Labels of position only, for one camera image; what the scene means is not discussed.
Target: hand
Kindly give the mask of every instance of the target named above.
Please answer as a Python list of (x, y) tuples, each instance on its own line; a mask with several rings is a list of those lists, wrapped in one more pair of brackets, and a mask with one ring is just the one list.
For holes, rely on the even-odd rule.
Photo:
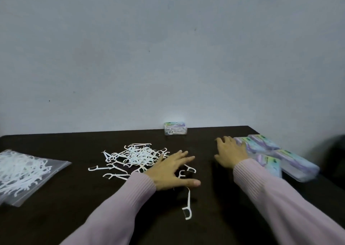
[(217, 138), (216, 141), (219, 154), (215, 155), (215, 159), (224, 168), (233, 169), (237, 163), (248, 159), (246, 143), (244, 141), (241, 146), (238, 146), (233, 138), (227, 136), (224, 136), (225, 142), (221, 138)]
[(156, 163), (144, 172), (153, 180), (157, 191), (180, 186), (200, 186), (201, 182), (196, 179), (179, 179), (175, 176), (175, 171), (177, 171), (180, 166), (194, 160), (195, 156), (186, 157), (187, 154), (187, 151), (183, 153), (182, 151), (178, 151), (165, 160), (163, 160), (163, 155), (161, 155)]

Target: person's right arm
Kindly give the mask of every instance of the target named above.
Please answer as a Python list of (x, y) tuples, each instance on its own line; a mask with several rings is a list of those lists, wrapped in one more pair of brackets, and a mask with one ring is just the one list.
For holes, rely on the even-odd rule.
[(270, 225), (280, 244), (345, 244), (345, 230), (307, 202), (285, 180), (272, 176), (248, 159), (245, 144), (217, 139), (218, 162), (234, 169), (234, 181), (248, 195)]

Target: fingernail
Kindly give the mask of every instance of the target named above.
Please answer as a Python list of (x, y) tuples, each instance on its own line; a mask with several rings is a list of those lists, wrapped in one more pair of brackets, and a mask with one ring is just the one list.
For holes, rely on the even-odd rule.
[(194, 180), (194, 181), (193, 181), (193, 184), (194, 184), (195, 187), (199, 187), (199, 186), (201, 185), (201, 181), (199, 181), (199, 180)]

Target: person's left hand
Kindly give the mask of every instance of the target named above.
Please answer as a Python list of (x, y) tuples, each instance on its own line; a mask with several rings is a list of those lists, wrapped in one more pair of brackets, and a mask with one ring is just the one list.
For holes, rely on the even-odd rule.
[(180, 166), (194, 160), (195, 156), (186, 157), (187, 154), (188, 151), (178, 151), (167, 157), (165, 160), (163, 160), (163, 155), (161, 155), (156, 163), (144, 172), (153, 180), (157, 191), (181, 186), (200, 186), (201, 182), (199, 180), (179, 179), (175, 176), (175, 171), (177, 171)]

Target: dark brown table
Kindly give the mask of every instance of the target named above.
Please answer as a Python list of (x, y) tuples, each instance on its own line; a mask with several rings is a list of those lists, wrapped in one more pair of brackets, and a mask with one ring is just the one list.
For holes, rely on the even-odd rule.
[[(248, 126), (190, 128), (188, 135), (165, 136), (163, 130), (10, 135), (0, 138), (0, 151), (18, 152), (72, 164), (58, 172), (19, 207), (0, 206), (1, 244), (59, 244), (84, 223), (88, 215), (114, 194), (123, 180), (103, 178), (101, 153), (119, 152), (130, 143), (152, 143), (171, 153), (189, 151), (196, 159), (195, 178), (202, 186), (191, 191), (192, 219), (186, 221), (185, 188), (157, 192), (136, 218), (131, 244), (275, 244), (271, 231), (247, 196), (233, 183), (230, 171), (213, 160), (214, 139), (256, 133)], [(327, 179), (305, 184), (284, 176), (307, 200), (345, 226), (345, 193)]]

